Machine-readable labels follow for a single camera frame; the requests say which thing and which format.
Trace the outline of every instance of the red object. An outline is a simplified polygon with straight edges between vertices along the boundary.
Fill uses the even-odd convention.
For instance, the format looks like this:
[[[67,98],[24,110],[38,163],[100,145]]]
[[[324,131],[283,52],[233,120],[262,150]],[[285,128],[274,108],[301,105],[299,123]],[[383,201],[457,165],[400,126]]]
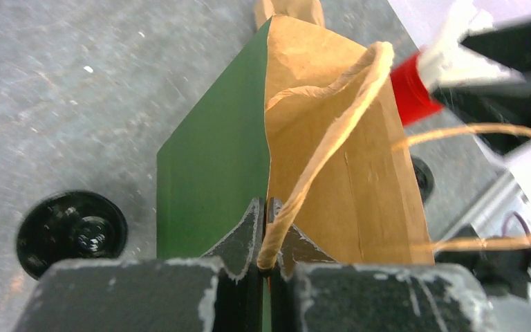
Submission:
[[[395,103],[404,127],[435,114],[443,108],[443,105],[430,98],[418,76],[416,63],[419,54],[416,53],[409,57],[390,73]]]

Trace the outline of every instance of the twisted paper handle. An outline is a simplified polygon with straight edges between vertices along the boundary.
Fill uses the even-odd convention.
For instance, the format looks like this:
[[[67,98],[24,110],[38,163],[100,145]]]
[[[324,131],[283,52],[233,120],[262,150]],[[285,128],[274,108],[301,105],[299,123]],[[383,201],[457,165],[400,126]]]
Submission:
[[[369,66],[369,73],[357,92],[354,103],[327,129],[319,146],[316,148],[313,156],[310,158],[304,171],[298,178],[290,197],[284,203],[274,222],[266,226],[265,237],[257,258],[257,266],[260,270],[270,270],[274,267],[276,264],[277,253],[282,246],[286,233],[300,211],[314,179],[330,157],[341,147],[341,145],[343,145],[343,143],[345,143],[360,118],[378,95],[389,75],[393,59],[392,46],[389,43],[375,43],[365,54],[363,54],[363,56],[361,56],[361,58],[359,58],[356,64],[350,67],[337,79],[337,81],[326,88],[327,91],[325,92],[336,92],[337,90],[342,89],[345,84],[350,82],[350,79],[357,72],[355,69],[361,69],[364,64],[369,63],[370,59],[373,59],[373,63]],[[323,91],[325,89],[316,87],[306,88],[321,89]],[[279,101],[287,95],[295,94],[297,89],[299,88],[294,88],[292,89],[293,91],[290,91],[290,89],[288,89],[288,91],[282,91],[274,96],[272,100]],[[531,137],[531,128],[514,126],[511,124],[485,123],[471,124],[459,128],[438,129],[408,137],[406,140],[394,144],[392,150],[404,149],[421,142],[467,133],[507,133],[511,135]],[[437,243],[412,245],[413,250],[500,250],[529,247],[531,247],[531,234],[513,239],[454,239]]]

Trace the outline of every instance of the black plastic bowl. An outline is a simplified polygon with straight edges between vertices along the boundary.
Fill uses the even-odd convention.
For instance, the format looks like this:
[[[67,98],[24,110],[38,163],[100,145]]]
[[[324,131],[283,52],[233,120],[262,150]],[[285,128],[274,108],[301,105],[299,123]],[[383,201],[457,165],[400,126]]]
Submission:
[[[94,192],[63,192],[27,215],[17,235],[17,258],[39,279],[69,258],[117,258],[127,242],[127,222],[110,200]]]

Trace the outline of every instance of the paper bag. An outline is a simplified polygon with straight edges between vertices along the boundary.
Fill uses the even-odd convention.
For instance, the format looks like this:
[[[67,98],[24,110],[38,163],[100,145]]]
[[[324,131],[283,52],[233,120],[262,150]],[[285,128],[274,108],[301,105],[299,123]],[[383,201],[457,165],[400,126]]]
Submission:
[[[367,69],[325,96],[271,98],[289,88],[329,86],[365,52],[290,17],[262,25],[158,152],[158,257],[203,254],[253,197],[285,201],[329,125],[353,103]],[[429,236],[409,152],[391,149],[403,138],[387,80],[295,219],[336,260],[434,263],[430,250],[411,247],[429,243]]]

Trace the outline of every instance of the gray marbled surface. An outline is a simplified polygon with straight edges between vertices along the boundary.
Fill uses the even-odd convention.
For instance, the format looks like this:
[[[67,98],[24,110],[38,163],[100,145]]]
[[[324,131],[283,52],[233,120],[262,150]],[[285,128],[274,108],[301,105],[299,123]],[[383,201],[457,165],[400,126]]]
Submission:
[[[23,215],[93,190],[129,222],[124,257],[154,257],[156,152],[254,33],[252,0],[0,0],[0,331],[35,281],[17,262]],[[414,52],[386,0],[323,0],[328,28]],[[456,124],[443,114],[412,130]],[[471,138],[414,148],[437,177],[434,237],[494,178]]]

